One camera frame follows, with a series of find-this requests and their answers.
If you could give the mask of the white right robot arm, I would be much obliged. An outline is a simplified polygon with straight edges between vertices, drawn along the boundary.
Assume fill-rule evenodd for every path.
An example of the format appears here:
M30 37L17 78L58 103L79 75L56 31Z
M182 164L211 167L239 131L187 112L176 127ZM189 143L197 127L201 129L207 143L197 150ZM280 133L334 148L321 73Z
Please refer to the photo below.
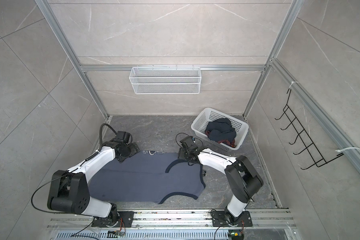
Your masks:
M247 157L229 157L205 147L181 147L178 157L187 163L208 166L223 173L233 196L222 216L217 219L225 226L236 226L244 221L247 205L264 185L263 179Z

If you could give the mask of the blue-grey tank top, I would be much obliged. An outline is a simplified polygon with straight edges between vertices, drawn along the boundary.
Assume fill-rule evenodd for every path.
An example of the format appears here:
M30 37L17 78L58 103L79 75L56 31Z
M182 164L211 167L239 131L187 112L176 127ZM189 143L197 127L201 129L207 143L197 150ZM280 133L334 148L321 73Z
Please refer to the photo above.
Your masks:
M196 200L205 187L201 165L190 166L176 153L142 151L107 163L90 180L89 193L105 202L163 204L172 196Z

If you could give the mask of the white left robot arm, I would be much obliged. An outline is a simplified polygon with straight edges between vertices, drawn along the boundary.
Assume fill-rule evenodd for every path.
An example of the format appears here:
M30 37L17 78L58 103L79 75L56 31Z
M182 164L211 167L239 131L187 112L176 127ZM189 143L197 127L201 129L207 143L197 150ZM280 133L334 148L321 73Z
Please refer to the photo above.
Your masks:
M53 174L47 207L65 214L92 216L99 224L113 227L120 222L115 204L91 197L88 182L106 164L120 163L140 151L136 143L106 142L76 166Z

